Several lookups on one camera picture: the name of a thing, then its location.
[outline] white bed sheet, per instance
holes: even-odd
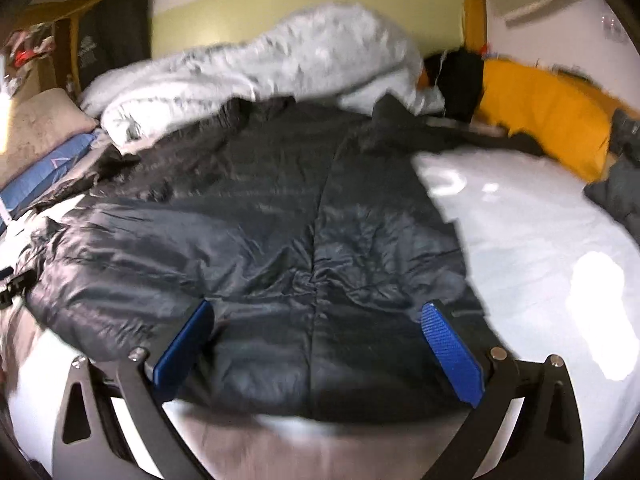
[[[594,479],[640,411],[638,248],[582,196],[581,181],[549,160],[461,150],[421,154],[414,163],[445,218],[458,223],[470,280],[492,328],[520,358],[565,359],[582,422],[585,478]],[[18,441],[49,470],[55,418],[76,354],[46,331],[9,398]],[[210,420],[181,402],[165,409],[222,480],[420,478],[462,423],[457,417],[364,430],[259,417],[247,427]],[[121,403],[116,410],[139,464],[159,475]],[[517,410],[514,403],[482,470],[495,464]]]

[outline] blue gripper pad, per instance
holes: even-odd
[[[153,366],[156,399],[166,402],[175,398],[203,345],[211,337],[214,321],[213,307],[208,301],[202,301]]]
[[[484,395],[484,379],[473,354],[433,303],[422,306],[420,325],[458,398],[476,408]]]

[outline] silver bolt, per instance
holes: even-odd
[[[507,358],[508,354],[504,348],[499,346],[494,346],[491,348],[491,357],[496,361],[504,361]]]
[[[73,361],[71,361],[71,365],[72,365],[73,368],[78,370],[78,369],[80,369],[80,367],[82,366],[82,364],[85,361],[86,361],[86,357],[84,357],[83,355],[79,355]]]
[[[146,350],[146,348],[142,348],[142,346],[138,346],[130,352],[129,359],[137,363],[138,361],[144,361],[148,355],[149,355],[149,352]]]
[[[552,354],[551,365],[555,366],[556,368],[562,368],[564,366],[564,359],[562,359],[559,355]]]

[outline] yellow pillow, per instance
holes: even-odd
[[[484,63],[478,111],[509,133],[524,130],[562,165],[587,182],[602,174],[609,149],[610,117],[579,88],[557,75],[512,61]]]

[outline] gray comforter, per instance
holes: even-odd
[[[294,13],[245,44],[217,44],[143,61],[97,78],[81,108],[123,146],[217,113],[231,97],[293,95],[370,114],[385,93],[414,114],[441,110],[440,92],[417,91],[418,48],[395,23],[360,5]]]

